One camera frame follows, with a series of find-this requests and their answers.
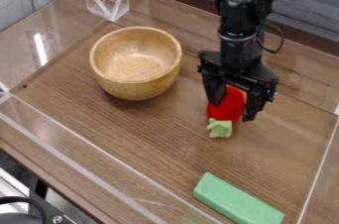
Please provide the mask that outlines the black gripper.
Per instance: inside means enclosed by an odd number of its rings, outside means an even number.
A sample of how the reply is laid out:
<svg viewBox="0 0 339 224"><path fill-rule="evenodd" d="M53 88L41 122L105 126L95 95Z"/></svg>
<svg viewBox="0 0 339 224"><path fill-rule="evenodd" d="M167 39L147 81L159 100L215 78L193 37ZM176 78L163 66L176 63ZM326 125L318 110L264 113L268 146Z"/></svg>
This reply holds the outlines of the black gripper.
<svg viewBox="0 0 339 224"><path fill-rule="evenodd" d="M219 51L199 51L198 71L203 76L208 101L222 103L227 85L247 93L243 121L255 119L267 101L275 98L278 78L262 61L264 33L244 38L220 36Z"/></svg>

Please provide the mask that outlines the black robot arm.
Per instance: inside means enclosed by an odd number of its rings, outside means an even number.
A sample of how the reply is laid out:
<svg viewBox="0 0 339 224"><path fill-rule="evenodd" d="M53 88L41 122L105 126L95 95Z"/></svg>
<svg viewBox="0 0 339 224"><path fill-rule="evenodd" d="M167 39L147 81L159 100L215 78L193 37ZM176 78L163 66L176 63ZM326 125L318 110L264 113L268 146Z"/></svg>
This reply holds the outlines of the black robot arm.
<svg viewBox="0 0 339 224"><path fill-rule="evenodd" d="M278 76L262 60L264 20L272 0L215 0L220 14L220 49L199 52L198 71L208 101L219 105L232 86L247 93L243 119L251 121L275 98Z"/></svg>

